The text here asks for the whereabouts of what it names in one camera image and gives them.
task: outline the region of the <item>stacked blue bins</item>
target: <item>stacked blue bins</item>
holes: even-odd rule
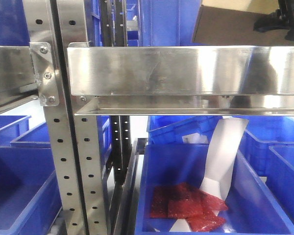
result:
[[[195,46],[201,0],[139,0],[142,46]]]
[[[169,230],[176,220],[149,217],[153,189],[182,182],[199,187],[205,173],[207,151],[207,145],[197,144],[152,144],[146,147],[135,235],[171,234]],[[219,216],[224,217],[226,223],[210,233],[200,234],[294,235],[294,225],[241,154],[236,157],[225,202],[229,210],[221,211]]]
[[[51,149],[0,147],[0,235],[46,235],[60,208]]]
[[[209,143],[222,116],[149,116],[149,143]]]
[[[294,146],[271,146],[266,184],[294,222]]]
[[[30,116],[0,116],[0,146],[9,146],[11,140],[28,130]]]
[[[289,117],[239,116],[249,120],[240,151],[260,176],[268,174],[269,147],[294,145],[294,120]]]

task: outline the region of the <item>screw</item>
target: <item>screw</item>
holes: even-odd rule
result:
[[[47,54],[48,53],[48,48],[47,47],[40,47],[39,51],[43,54]]]
[[[54,96],[49,96],[48,98],[50,103],[54,103],[55,102],[55,97]]]
[[[46,72],[44,77],[45,77],[45,79],[50,79],[52,77],[51,72]]]
[[[87,100],[86,97],[84,97],[84,96],[81,96],[79,99],[80,99],[80,101],[83,101],[83,102],[86,102],[86,100]]]

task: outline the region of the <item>blue storage crate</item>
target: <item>blue storage crate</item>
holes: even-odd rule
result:
[[[239,149],[258,175],[267,176],[269,146],[294,145],[294,120],[289,117],[238,117],[249,120]]]
[[[137,16],[137,7],[136,4],[126,4],[126,19],[128,21],[133,20],[133,18]]]
[[[50,148],[51,145],[47,124],[44,122],[26,131],[24,134],[11,141],[11,146]]]
[[[169,232],[174,219],[149,217],[153,189],[182,182],[199,187],[205,172],[207,151],[207,145],[196,144],[146,147],[135,235],[149,235],[155,232],[153,228],[160,230],[155,232],[156,235],[190,234]],[[294,234],[294,225],[241,153],[234,163],[231,188],[225,202],[229,210],[221,211],[219,216],[227,222],[213,232],[194,234]]]
[[[106,155],[107,151],[111,150],[112,143],[112,133],[111,133],[111,121],[110,116],[99,116],[99,120],[101,120],[101,127],[99,129],[99,142],[102,141],[101,153],[102,155]]]
[[[22,0],[0,0],[0,46],[28,46]]]
[[[188,143],[195,133],[209,142],[220,119],[222,116],[149,116],[149,143]]]
[[[193,30],[201,0],[139,0],[141,45],[196,46]]]
[[[294,146],[271,146],[266,184],[294,222]]]
[[[51,150],[0,147],[0,235],[46,235],[60,208]]]
[[[9,146],[11,140],[29,129],[30,116],[0,116],[0,146]]]

